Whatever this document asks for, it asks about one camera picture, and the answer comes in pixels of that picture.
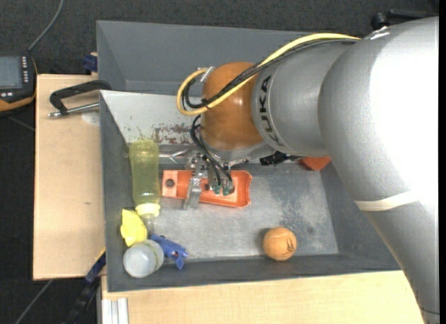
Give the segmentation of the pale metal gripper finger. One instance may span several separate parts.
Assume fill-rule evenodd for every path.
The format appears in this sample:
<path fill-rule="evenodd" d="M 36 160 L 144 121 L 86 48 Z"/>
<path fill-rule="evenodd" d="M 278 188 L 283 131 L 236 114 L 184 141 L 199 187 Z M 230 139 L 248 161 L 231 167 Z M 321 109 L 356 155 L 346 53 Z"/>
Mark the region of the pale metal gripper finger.
<path fill-rule="evenodd" d="M 192 189 L 191 189 L 191 207 L 197 208 L 199 204 L 199 198 L 201 196 L 201 179 L 192 179 Z"/>
<path fill-rule="evenodd" d="M 192 206 L 194 201 L 194 180 L 191 178 L 187 186 L 187 192 L 183 201 L 183 210 L 187 210 Z"/>

